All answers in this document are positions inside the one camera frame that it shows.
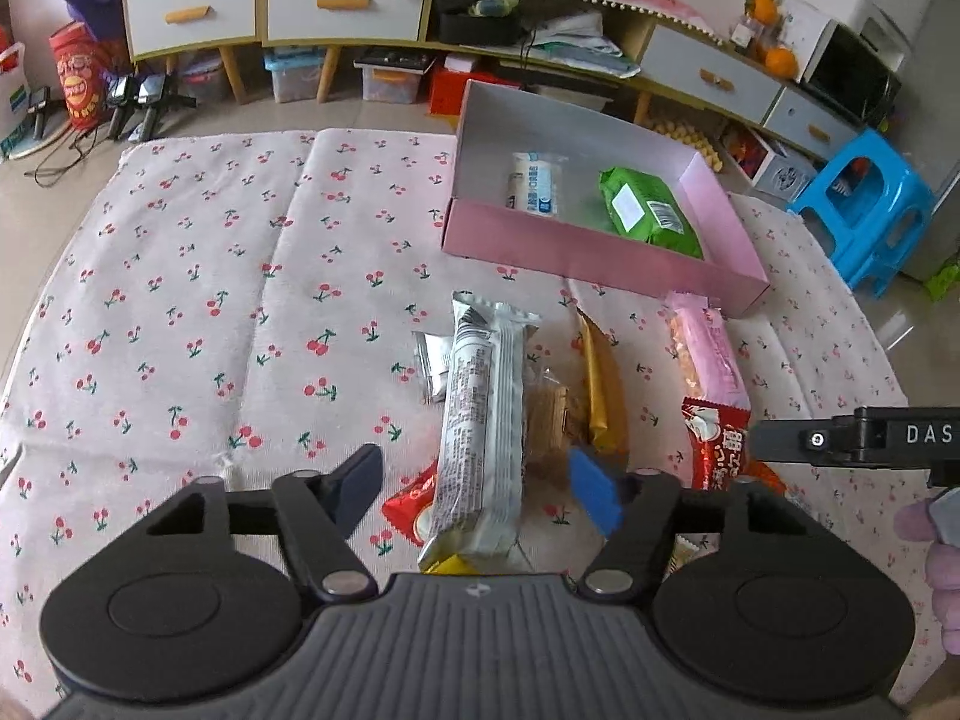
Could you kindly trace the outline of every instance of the ribbed gray surface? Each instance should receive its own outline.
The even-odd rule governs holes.
[[[51,720],[896,720],[846,709],[758,709],[664,659],[625,608],[575,599],[560,577],[403,574],[382,598],[329,608],[256,685],[191,707],[71,696]]]

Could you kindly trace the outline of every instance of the green package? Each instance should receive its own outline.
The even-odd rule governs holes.
[[[600,191],[616,231],[626,238],[704,258],[700,241],[669,186],[630,167],[600,173]]]

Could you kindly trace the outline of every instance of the pink box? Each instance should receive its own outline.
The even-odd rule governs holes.
[[[506,206],[516,151],[566,157],[558,214]],[[621,165],[659,175],[694,226],[704,260],[616,234],[598,186]],[[443,251],[665,298],[707,295],[742,317],[770,283],[754,244],[713,171],[692,148],[576,105],[477,81],[457,129]]]

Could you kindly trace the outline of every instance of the wooden drawer handle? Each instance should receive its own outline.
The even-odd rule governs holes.
[[[715,86],[717,89],[722,89],[724,92],[736,91],[736,86],[733,86],[733,81],[722,79],[720,76],[711,73],[709,70],[701,69],[700,78],[704,81],[704,83],[708,83],[710,86]]]
[[[808,132],[810,133],[810,136],[813,138],[816,138],[821,143],[830,142],[830,136],[827,135],[826,132],[823,132],[822,129],[820,129],[819,127],[814,127],[813,124],[810,124],[810,126],[807,129],[808,129]]]
[[[317,0],[320,10],[366,10],[373,0]]]
[[[172,10],[163,17],[166,23],[188,23],[198,22],[205,18],[210,12],[209,5],[200,5],[199,7],[184,8],[184,10]]]

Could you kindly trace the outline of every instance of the refrigerator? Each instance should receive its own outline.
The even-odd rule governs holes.
[[[931,0],[901,73],[890,142],[938,199],[904,272],[929,279],[960,248],[960,0]]]

